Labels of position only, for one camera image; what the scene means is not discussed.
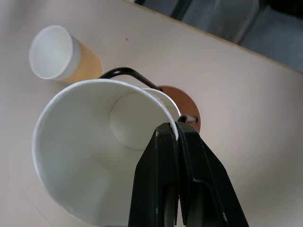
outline brown circular base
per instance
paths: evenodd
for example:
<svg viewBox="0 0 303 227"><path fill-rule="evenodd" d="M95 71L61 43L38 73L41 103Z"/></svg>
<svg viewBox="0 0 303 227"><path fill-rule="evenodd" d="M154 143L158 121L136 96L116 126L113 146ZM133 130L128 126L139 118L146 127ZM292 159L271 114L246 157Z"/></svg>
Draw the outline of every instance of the brown circular base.
<svg viewBox="0 0 303 227"><path fill-rule="evenodd" d="M195 102L188 96L184 91L170 86L160 86L163 92L171 97L172 100L178 106L182 115L190 115L197 118L196 122L188 122L189 125L193 126L197 132L200 132L201 128L201 117Z"/></svg>

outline black handle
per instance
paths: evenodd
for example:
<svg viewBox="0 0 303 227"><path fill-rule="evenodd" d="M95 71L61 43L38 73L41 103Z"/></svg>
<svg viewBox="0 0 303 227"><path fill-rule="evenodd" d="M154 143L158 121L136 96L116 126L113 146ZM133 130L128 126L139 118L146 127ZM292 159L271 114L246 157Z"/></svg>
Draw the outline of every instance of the black handle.
<svg viewBox="0 0 303 227"><path fill-rule="evenodd" d="M128 67L120 67L120 68L115 68L113 70L110 70L106 73L104 73L102 76L99 77L99 79L111 79L115 76L120 76L120 75L129 75L137 80L141 81L142 83L146 84L150 88L162 91L162 88L158 87L157 85L153 84L151 81L149 81L147 78L142 76L139 72L128 68Z"/></svg>

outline white table surface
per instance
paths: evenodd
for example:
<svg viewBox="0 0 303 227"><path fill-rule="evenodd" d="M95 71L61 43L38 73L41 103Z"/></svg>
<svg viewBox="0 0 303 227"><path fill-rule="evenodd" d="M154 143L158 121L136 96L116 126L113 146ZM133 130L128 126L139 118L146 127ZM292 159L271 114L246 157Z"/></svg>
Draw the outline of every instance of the white table surface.
<svg viewBox="0 0 303 227"><path fill-rule="evenodd" d="M226 167L250 226L303 226L301 73L126 1L2 0L0 227L86 226L52 201L31 157L35 122L66 86L34 76L28 63L31 40L52 24L98 54L105 70L132 67L194 99L201 136Z"/></svg>

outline table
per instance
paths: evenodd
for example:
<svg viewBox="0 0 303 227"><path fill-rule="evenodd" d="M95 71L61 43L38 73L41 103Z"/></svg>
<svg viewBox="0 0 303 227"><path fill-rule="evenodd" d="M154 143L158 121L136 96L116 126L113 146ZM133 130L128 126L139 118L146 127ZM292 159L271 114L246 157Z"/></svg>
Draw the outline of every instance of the table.
<svg viewBox="0 0 303 227"><path fill-rule="evenodd" d="M252 227L303 225L303 76L284 65L121 0L0 3L0 226L84 227L40 184L31 135L67 85L34 76L28 49L59 24L99 55L196 102L201 137L227 169ZM121 80L140 85L127 76Z"/></svg>

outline brown disc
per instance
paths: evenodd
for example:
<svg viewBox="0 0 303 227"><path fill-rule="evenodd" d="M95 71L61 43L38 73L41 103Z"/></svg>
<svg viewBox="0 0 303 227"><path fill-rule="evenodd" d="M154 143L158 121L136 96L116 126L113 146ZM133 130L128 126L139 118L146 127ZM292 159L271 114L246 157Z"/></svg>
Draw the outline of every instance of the brown disc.
<svg viewBox="0 0 303 227"><path fill-rule="evenodd" d="M189 125L193 126L197 132L200 132L201 128L201 117L195 102L188 96L184 91L170 86L160 86L163 92L171 97L176 103L182 115L190 115L197 119L196 122L188 122Z"/></svg>

